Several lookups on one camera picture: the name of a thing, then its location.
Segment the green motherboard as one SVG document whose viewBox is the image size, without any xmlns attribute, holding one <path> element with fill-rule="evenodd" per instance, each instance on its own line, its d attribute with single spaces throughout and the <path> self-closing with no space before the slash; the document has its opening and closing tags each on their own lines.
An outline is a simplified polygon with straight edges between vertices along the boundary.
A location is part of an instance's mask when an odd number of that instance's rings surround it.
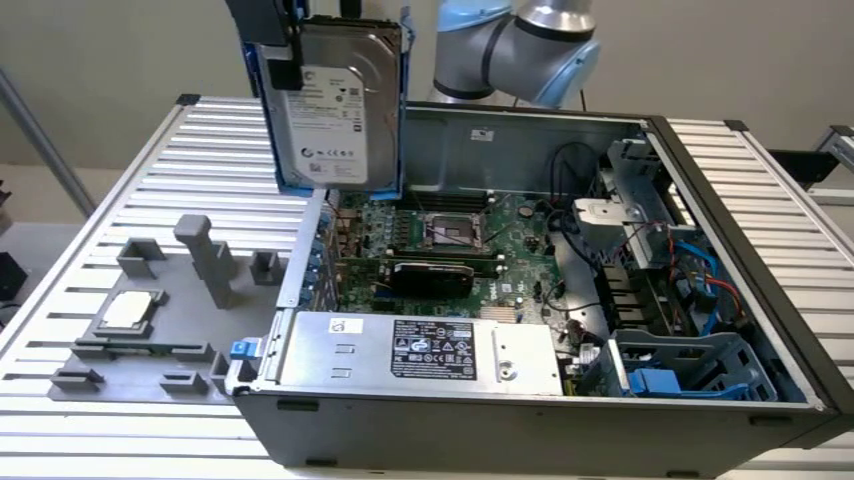
<svg viewBox="0 0 854 480">
<path fill-rule="evenodd" d="M 399 208 L 396 200 L 376 200 L 356 192 L 343 192 L 328 200 L 335 221 L 336 306 L 344 312 L 479 318 L 483 306 L 517 310 L 517 322 L 547 314 L 544 299 L 559 285 L 553 235 L 557 213 L 536 195 L 469 191 L 487 194 L 481 217 L 483 247 L 504 266 L 495 279 L 477 279 L 472 295 L 459 300 L 393 298 L 381 288 L 379 263 L 392 257 L 396 247 L 417 245 L 416 216 L 436 212 Z"/>
</svg>

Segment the aluminium frame profile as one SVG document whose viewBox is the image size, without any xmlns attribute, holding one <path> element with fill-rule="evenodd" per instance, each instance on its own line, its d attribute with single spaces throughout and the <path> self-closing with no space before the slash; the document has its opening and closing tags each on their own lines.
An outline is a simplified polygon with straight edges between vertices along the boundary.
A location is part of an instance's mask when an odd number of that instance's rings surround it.
<svg viewBox="0 0 854 480">
<path fill-rule="evenodd" d="M 814 150 L 828 153 L 854 172 L 854 127 L 831 125 L 822 134 Z"/>
</svg>

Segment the silver power supply unit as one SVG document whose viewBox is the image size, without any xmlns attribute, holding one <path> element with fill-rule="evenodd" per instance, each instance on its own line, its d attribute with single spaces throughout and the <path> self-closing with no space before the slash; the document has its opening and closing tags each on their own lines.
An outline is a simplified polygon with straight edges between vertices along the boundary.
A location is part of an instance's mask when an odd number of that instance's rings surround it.
<svg viewBox="0 0 854 480">
<path fill-rule="evenodd" d="M 301 312 L 277 382 L 317 393 L 559 396 L 551 331 L 455 317 Z"/>
</svg>

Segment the grey metal drive cage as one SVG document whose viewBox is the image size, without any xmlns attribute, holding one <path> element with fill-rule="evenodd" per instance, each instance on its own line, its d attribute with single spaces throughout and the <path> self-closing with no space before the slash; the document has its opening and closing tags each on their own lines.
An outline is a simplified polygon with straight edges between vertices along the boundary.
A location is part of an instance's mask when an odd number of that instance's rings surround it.
<svg viewBox="0 0 854 480">
<path fill-rule="evenodd" d="M 612 258 L 640 269 L 663 269 L 671 262 L 669 241 L 695 240 L 697 229 L 684 223 L 665 188 L 655 184 L 665 169 L 651 144 L 617 140 L 605 156 L 609 167 L 600 170 L 603 187 L 623 230 Z"/>
</svg>

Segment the open grey PC case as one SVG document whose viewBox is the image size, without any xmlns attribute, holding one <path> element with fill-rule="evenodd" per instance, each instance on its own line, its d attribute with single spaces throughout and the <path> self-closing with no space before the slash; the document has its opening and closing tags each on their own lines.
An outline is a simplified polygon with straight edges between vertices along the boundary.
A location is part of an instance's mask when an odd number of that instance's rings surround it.
<svg viewBox="0 0 854 480">
<path fill-rule="evenodd" d="M 770 450 L 812 448 L 854 429 L 854 381 L 816 330 L 823 321 L 854 318 L 854 243 L 750 131 L 732 132 L 724 120 L 432 104 L 411 107 L 405 120 L 399 198 L 409 190 L 527 194 L 557 213 L 559 285 L 544 299 L 547 314 L 515 324 L 548 327 L 563 393 L 356 395 L 278 384 L 298 313 L 376 314 L 336 306 L 336 221 L 327 202 L 363 192 L 320 189 L 261 355 L 234 360 L 226 378 L 278 464 L 712 478 Z M 663 269 L 612 258 L 623 230 L 600 170 L 609 167 L 608 147 L 623 139 L 651 144 L 665 169 L 655 184 L 697 229 L 695 240 L 669 241 Z M 775 402 L 615 394 L 604 349 L 620 329 L 608 328 L 596 288 L 605 264 L 647 278 L 659 318 L 645 332 L 741 337 Z"/>
</svg>

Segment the grey slanted metal pole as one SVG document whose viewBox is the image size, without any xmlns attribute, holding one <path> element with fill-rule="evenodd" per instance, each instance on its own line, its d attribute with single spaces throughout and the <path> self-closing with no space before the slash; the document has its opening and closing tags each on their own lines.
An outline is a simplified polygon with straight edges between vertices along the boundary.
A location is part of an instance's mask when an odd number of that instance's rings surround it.
<svg viewBox="0 0 854 480">
<path fill-rule="evenodd" d="M 72 203 L 84 217 L 96 209 L 94 201 L 70 165 L 56 149 L 28 105 L 20 96 L 13 82 L 0 67 L 0 103 L 4 105 L 29 144 L 38 154 Z"/>
</svg>

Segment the black bracket beside table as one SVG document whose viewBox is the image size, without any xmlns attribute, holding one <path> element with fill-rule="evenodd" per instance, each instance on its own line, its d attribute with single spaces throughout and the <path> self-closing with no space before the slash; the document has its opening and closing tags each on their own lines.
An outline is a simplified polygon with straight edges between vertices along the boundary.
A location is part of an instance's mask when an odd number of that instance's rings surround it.
<svg viewBox="0 0 854 480">
<path fill-rule="evenodd" d="M 826 152 L 772 149 L 768 153 L 803 189 L 823 182 L 839 164 Z"/>
</svg>

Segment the small black box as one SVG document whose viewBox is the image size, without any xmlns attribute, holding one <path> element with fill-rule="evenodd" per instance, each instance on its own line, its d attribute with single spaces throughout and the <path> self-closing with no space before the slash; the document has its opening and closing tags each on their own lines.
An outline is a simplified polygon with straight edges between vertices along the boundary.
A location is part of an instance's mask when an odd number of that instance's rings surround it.
<svg viewBox="0 0 854 480">
<path fill-rule="evenodd" d="M 0 252 L 0 302 L 12 301 L 21 290 L 28 273 L 8 252 Z"/>
</svg>

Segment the black graphics card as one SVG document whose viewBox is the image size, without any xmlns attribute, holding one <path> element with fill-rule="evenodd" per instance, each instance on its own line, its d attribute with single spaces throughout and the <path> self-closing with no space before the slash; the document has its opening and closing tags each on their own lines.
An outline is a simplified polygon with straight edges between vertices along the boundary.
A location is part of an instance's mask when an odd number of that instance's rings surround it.
<svg viewBox="0 0 854 480">
<path fill-rule="evenodd" d="M 497 262 L 428 261 L 385 258 L 379 263 L 380 288 L 393 297 L 416 300 L 459 300 L 472 295 L 477 279 L 495 279 Z"/>
</svg>

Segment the grey plastic parts rack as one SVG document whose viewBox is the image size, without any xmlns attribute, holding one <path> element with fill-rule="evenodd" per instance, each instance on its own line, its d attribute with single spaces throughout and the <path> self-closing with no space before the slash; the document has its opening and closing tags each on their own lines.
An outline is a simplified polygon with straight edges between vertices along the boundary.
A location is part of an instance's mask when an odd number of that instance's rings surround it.
<svg viewBox="0 0 854 480">
<path fill-rule="evenodd" d="M 52 400 L 229 404 L 229 348 L 268 332 L 286 260 L 270 249 L 238 256 L 210 230 L 206 216 L 182 215 L 166 236 L 174 253 L 153 238 L 128 239 L 116 284 L 50 377 Z M 133 327 L 106 328 L 102 313 L 126 290 L 160 291 L 160 302 Z"/>
</svg>

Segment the hard disk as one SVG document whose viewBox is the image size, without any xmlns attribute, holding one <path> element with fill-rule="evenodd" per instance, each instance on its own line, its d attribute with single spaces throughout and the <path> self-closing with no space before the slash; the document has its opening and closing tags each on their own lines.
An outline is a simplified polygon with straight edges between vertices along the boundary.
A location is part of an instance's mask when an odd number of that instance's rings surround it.
<svg viewBox="0 0 854 480">
<path fill-rule="evenodd" d="M 340 0 L 337 16 L 312 13 L 302 1 L 302 88 L 276 90 L 270 85 L 257 49 L 265 33 L 261 0 L 246 72 L 261 104 L 278 189 L 286 194 L 336 189 L 396 199 L 415 35 L 401 19 L 361 18 L 360 0 Z"/>
</svg>

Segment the black RAM slot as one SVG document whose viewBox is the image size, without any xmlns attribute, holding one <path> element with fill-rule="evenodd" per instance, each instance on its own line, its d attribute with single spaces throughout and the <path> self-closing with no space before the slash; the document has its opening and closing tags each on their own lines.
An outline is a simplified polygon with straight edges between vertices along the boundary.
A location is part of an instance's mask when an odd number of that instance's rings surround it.
<svg viewBox="0 0 854 480">
<path fill-rule="evenodd" d="M 464 201 L 464 202 L 483 202 L 487 199 L 487 194 L 483 192 L 437 192 L 425 190 L 409 190 L 408 194 L 416 196 L 419 199 L 432 202 L 439 201 Z"/>
<path fill-rule="evenodd" d="M 455 245 L 415 245 L 405 247 L 396 247 L 395 252 L 399 254 L 411 253 L 415 255 L 437 255 L 437 256 L 452 256 L 452 255 L 475 255 L 475 256 L 492 256 L 495 252 L 489 248 L 471 247 L 463 246 L 459 244 Z"/>
<path fill-rule="evenodd" d="M 393 258 L 420 259 L 428 261 L 461 261 L 461 262 L 497 262 L 497 255 L 469 254 L 469 253 L 448 253 L 448 252 L 404 252 L 399 251 L 392 254 Z"/>
<path fill-rule="evenodd" d="M 476 213 L 485 208 L 488 202 L 481 199 L 463 198 L 407 198 L 399 201 L 399 208 L 408 210 Z"/>
</svg>

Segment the metal CPU socket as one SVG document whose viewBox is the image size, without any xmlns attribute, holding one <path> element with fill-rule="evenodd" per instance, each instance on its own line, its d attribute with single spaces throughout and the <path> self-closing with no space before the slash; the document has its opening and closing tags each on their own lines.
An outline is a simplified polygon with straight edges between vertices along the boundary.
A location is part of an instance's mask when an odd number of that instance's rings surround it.
<svg viewBox="0 0 854 480">
<path fill-rule="evenodd" d="M 481 249 L 481 217 L 477 214 L 428 212 L 416 218 L 420 225 L 417 245 L 421 248 Z"/>
</svg>

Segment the silver CPU chip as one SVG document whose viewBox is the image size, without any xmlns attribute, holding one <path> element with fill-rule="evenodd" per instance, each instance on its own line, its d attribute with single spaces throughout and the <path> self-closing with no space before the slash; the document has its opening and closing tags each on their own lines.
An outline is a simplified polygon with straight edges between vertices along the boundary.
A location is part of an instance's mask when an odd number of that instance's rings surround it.
<svg viewBox="0 0 854 480">
<path fill-rule="evenodd" d="M 106 328 L 130 328 L 145 319 L 150 307 L 160 302 L 160 291 L 126 290 L 112 299 L 101 321 Z"/>
</svg>

